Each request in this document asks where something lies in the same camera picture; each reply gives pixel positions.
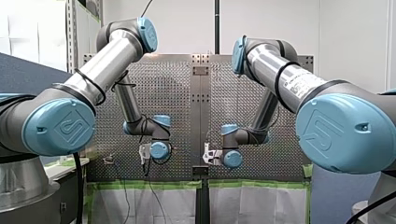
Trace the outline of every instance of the black cable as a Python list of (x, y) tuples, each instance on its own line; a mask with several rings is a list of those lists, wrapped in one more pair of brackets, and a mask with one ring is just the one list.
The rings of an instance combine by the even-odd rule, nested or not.
[(171, 159), (171, 157), (172, 157), (172, 151), (174, 150), (173, 149), (173, 147), (172, 147), (172, 144), (170, 144), (170, 143), (168, 143), (170, 146), (171, 146), (171, 150), (170, 150), (170, 152), (169, 152), (169, 156), (165, 159), (165, 161), (156, 161), (156, 160), (154, 160), (154, 159), (152, 159), (152, 161), (154, 161), (154, 163), (155, 164), (157, 164), (157, 165), (164, 165), (164, 164), (166, 164), (167, 162), (169, 162), (169, 160)]
[(113, 86), (111, 87), (111, 91), (112, 91), (112, 92), (114, 92), (114, 88), (116, 88), (117, 85), (120, 85), (120, 86), (131, 86), (132, 88), (133, 88), (133, 87), (136, 87), (136, 84), (132, 84), (132, 83), (120, 83), (126, 76), (128, 76), (128, 73), (129, 73), (129, 71), (126, 70), (126, 71), (124, 72), (124, 74), (122, 74), (122, 76), (119, 78), (119, 80), (117, 80), (117, 81), (113, 84)]
[(73, 153), (77, 170), (77, 184), (78, 184), (78, 206), (76, 224), (82, 224), (82, 209), (84, 206), (84, 182), (82, 178), (82, 167), (79, 161), (78, 153)]
[(152, 2), (152, 0), (149, 0), (149, 2), (148, 2), (148, 4), (146, 5), (146, 8), (145, 8), (145, 10), (143, 11), (143, 13), (142, 13), (142, 16), (141, 16), (141, 17), (144, 17), (144, 16), (145, 16), (145, 14), (146, 14), (146, 11), (149, 9), (149, 5), (151, 4), (151, 2)]
[(119, 165), (116, 162), (114, 163), (114, 165), (115, 165), (114, 167), (116, 168), (117, 176), (119, 177), (120, 181), (122, 181), (123, 188), (124, 188), (124, 194), (125, 194), (125, 201), (128, 204), (128, 212), (127, 212), (126, 218), (124, 219), (124, 221), (122, 223), (122, 224), (126, 224), (126, 222), (129, 219), (129, 214), (131, 213), (131, 204), (129, 203), (128, 192), (126, 191), (126, 183), (125, 183), (126, 180), (125, 180), (125, 178), (122, 178), (122, 176), (120, 175)]
[(359, 217), (363, 216), (364, 214), (370, 212), (371, 210), (377, 208), (379, 205), (386, 203), (392, 199), (396, 198), (396, 191), (394, 191), (393, 193), (383, 197), (382, 199), (376, 201), (375, 203), (372, 203), (370, 205), (368, 205), (367, 207), (365, 207), (364, 209), (362, 209), (361, 211), (359, 211), (359, 213), (355, 214), (353, 217), (351, 217), (346, 224), (355, 224), (358, 220)]
[(300, 64), (297, 63), (297, 62), (288, 62), (288, 63), (285, 63), (282, 67), (279, 68), (279, 70), (276, 73), (276, 78), (275, 78), (275, 94), (276, 94), (277, 100), (283, 105), (283, 107), (285, 107), (285, 109), (289, 110), (290, 113), (293, 113), (293, 111), (291, 111), (291, 109), (283, 101), (282, 96), (280, 95), (280, 91), (279, 91), (279, 80), (280, 80), (280, 77), (281, 77), (283, 71), (285, 71), (285, 69), (287, 67), (289, 67), (290, 65), (298, 65), (298, 66), (300, 66)]
[(163, 220), (165, 221), (165, 224), (166, 224), (166, 216), (165, 216), (165, 211), (163, 210), (163, 205), (161, 204), (160, 199), (158, 198), (157, 193), (154, 191), (154, 189), (153, 189), (152, 186), (151, 186), (151, 181), (150, 181), (150, 179), (149, 179), (149, 175), (148, 175), (148, 185), (149, 185), (149, 187), (150, 187), (150, 189), (151, 189), (151, 192), (154, 194), (155, 199), (157, 199), (158, 205), (160, 206), (161, 211), (163, 212)]
[(97, 90), (99, 90), (99, 92), (102, 95), (102, 101), (100, 101), (99, 103), (97, 103), (96, 105), (102, 105), (105, 100), (106, 100), (106, 93), (102, 90), (102, 88), (96, 84), (92, 79), (90, 79), (89, 77), (87, 77), (85, 74), (83, 74), (81, 71), (79, 71), (78, 68), (75, 68), (75, 71), (77, 74), (79, 74), (80, 76), (82, 76), (82, 78), (84, 78), (85, 80), (89, 81)]
[(166, 224), (166, 216), (165, 216), (165, 211), (163, 210), (163, 205), (161, 204), (160, 199), (158, 198), (157, 193), (154, 191), (154, 189), (153, 189), (152, 186), (151, 186), (151, 180), (150, 180), (150, 178), (149, 178), (149, 167), (150, 167), (150, 165), (151, 165), (151, 159), (148, 160), (148, 169), (147, 169), (147, 171), (145, 172), (145, 177), (148, 178), (148, 185), (149, 185), (149, 187), (150, 187), (150, 189), (151, 189), (151, 192), (154, 194), (155, 199), (157, 200), (158, 205), (159, 205), (160, 208), (161, 208), (161, 211), (162, 211), (162, 213), (163, 213), (163, 220), (164, 220), (164, 222), (165, 222), (165, 224)]

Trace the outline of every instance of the white wall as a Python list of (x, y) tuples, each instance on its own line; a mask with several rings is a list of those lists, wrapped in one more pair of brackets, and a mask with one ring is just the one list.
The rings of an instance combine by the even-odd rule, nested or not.
[[(212, 0), (154, 0), (146, 13), (157, 30), (158, 53), (213, 51)], [(104, 0), (104, 24), (139, 17), (147, 0)]]
[(220, 1), (221, 53), (242, 36), (282, 39), (318, 62), (319, 0)]
[[(104, 24), (140, 16), (147, 0), (104, 0)], [(242, 36), (289, 41), (299, 54), (318, 57), (319, 0), (220, 1), (220, 53)], [(214, 51), (214, 1), (153, 1), (147, 17), (159, 36), (158, 53)]]
[(319, 73), (387, 88), (389, 0), (321, 0)]

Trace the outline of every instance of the green tape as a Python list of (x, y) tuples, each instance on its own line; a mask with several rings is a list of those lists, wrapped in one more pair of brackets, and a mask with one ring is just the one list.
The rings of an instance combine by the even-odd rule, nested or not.
[(258, 187), (271, 189), (307, 189), (309, 182), (279, 182), (265, 180), (209, 180), (210, 188)]
[(314, 168), (313, 164), (304, 164), (303, 165), (303, 170), (304, 170), (304, 176), (305, 178), (310, 178), (312, 177), (312, 170)]
[[(117, 180), (114, 182), (88, 183), (88, 188), (101, 189), (124, 189), (124, 182)], [(151, 182), (143, 180), (126, 180), (127, 189), (200, 189), (201, 181), (180, 181), (180, 182)]]

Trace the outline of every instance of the perforated metal panel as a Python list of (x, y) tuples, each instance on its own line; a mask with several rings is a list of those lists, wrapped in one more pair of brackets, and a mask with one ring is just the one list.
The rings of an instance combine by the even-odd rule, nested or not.
[[(91, 55), (87, 55), (85, 62), (90, 58)], [(301, 56), (300, 59), (302, 66), (312, 71), (313, 58)], [(193, 73), (192, 68), (197, 65), (193, 60), (192, 55), (155, 55), (129, 68), (133, 83), (137, 84), (134, 91), (142, 113), (167, 114), (172, 118), (171, 143), (177, 149), (164, 166), (151, 164), (152, 179), (192, 179), (191, 167), (203, 163), (200, 157), (206, 132), (211, 131), (211, 148), (221, 149), (221, 125), (237, 123), (247, 127), (262, 98), (264, 88), (245, 77), (236, 78), (232, 73), (231, 56), (211, 55), (209, 63), (205, 61), (209, 72), (202, 76)], [(143, 179), (139, 136), (123, 133), (123, 116), (114, 93), (107, 94), (107, 101), (98, 107), (97, 114), (95, 157), (89, 165), (88, 180)], [(303, 180), (302, 166), (310, 161), (300, 150), (294, 125), (294, 115), (281, 108), (268, 144), (241, 146), (242, 167), (232, 171), (222, 166), (210, 167), (209, 177)], [(149, 137), (145, 137), (144, 142), (148, 141)], [(103, 158), (110, 154), (114, 155), (117, 166), (104, 165)]]
[[(191, 177), (191, 58), (187, 55), (158, 55), (133, 63), (130, 76), (137, 101), (143, 114), (151, 117), (165, 114), (172, 118), (170, 141), (176, 149), (172, 159), (163, 166), (152, 163), (151, 179), (183, 180)], [(122, 131), (123, 115), (113, 92), (97, 109), (97, 132), (94, 137), (96, 159), (88, 169), (89, 181), (115, 178), (142, 179), (143, 171), (138, 154), (139, 136)], [(104, 165), (103, 158), (113, 154), (116, 167)]]
[[(313, 58), (301, 56), (300, 64), (312, 70)], [(237, 123), (248, 127), (256, 113), (264, 88), (242, 76), (236, 78), (231, 56), (211, 57), (210, 142), (212, 149), (221, 149), (221, 125)], [(295, 116), (283, 107), (276, 125), (270, 131), (270, 142), (259, 146), (240, 146), (243, 165), (234, 170), (211, 166), (210, 178), (249, 178), (269, 180), (302, 180), (303, 164), (309, 160), (301, 151), (295, 135)]]

